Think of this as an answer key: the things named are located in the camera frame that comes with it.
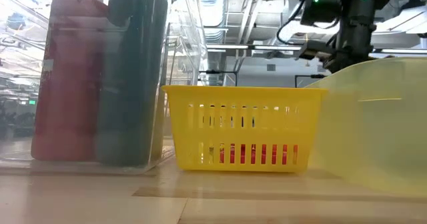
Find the red cylinder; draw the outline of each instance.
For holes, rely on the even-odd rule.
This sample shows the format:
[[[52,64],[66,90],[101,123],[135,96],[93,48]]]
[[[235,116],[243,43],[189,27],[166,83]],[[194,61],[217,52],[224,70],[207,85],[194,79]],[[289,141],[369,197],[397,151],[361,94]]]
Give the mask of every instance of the red cylinder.
[[[53,0],[31,155],[42,161],[95,159],[107,5]]]

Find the yellow translucent plastic container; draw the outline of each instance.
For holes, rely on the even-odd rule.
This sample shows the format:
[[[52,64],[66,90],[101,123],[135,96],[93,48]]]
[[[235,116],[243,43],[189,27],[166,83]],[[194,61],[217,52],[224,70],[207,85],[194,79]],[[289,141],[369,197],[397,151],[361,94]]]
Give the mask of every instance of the yellow translucent plastic container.
[[[323,89],[165,86],[182,169],[300,172]]]
[[[329,90],[310,166],[371,188],[427,196],[427,58],[369,61],[309,87]]]

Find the transparent acrylic container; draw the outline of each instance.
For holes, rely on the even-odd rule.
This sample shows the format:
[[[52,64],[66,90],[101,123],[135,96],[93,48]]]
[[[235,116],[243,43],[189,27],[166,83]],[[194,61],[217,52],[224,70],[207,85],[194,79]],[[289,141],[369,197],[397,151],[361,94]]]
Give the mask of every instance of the transparent acrylic container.
[[[345,68],[325,88],[310,165],[382,191],[427,196],[427,58]]]
[[[0,0],[0,171],[132,174],[172,155],[160,87],[197,75],[172,71],[171,2]]]

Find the wooden table surface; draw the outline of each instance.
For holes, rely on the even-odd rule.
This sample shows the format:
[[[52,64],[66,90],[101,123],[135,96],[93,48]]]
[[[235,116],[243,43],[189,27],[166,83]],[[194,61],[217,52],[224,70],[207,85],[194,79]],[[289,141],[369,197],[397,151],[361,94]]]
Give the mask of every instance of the wooden table surface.
[[[138,176],[0,175],[0,223],[427,223],[427,199],[301,175],[182,171]]]

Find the yellow plastic basket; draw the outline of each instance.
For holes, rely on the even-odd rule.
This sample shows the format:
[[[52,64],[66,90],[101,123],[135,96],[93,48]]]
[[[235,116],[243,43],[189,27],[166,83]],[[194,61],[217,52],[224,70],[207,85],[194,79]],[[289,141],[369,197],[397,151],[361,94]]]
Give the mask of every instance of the yellow plastic basket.
[[[325,89],[165,86],[182,169],[300,172]]]

